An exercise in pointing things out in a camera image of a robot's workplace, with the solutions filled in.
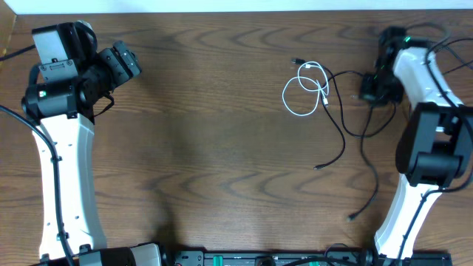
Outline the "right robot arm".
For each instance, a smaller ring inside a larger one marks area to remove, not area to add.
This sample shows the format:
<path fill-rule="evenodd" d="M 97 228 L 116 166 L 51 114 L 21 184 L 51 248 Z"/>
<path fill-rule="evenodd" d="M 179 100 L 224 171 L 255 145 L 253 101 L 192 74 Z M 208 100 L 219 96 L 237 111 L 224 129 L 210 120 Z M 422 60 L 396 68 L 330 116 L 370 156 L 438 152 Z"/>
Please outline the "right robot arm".
<path fill-rule="evenodd" d="M 436 255 L 424 259 L 413 251 L 415 240 L 441 194 L 456 188 L 472 155 L 472 108 L 449 88 L 438 69 L 435 54 L 450 36 L 443 29 L 438 42 L 409 35 L 408 27 L 390 26 L 378 39 L 376 70 L 367 73 L 361 99 L 371 106 L 400 103 L 408 98 L 412 113 L 398 142 L 395 166 L 398 187 L 386 219 L 374 235 L 373 248 L 358 258 L 360 265 L 439 265 Z"/>

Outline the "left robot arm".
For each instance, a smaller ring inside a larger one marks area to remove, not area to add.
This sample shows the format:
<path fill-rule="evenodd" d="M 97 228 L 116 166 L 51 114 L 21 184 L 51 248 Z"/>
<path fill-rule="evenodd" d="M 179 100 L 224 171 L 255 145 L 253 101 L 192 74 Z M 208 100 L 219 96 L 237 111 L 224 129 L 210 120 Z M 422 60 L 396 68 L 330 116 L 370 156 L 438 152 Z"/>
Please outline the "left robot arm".
<path fill-rule="evenodd" d="M 21 105 L 41 163 L 42 265 L 161 265 L 154 243 L 109 248 L 98 215 L 92 173 L 95 104 L 138 76 L 136 55 L 122 42 L 98 49 L 85 21 L 32 31 L 41 59 Z"/>

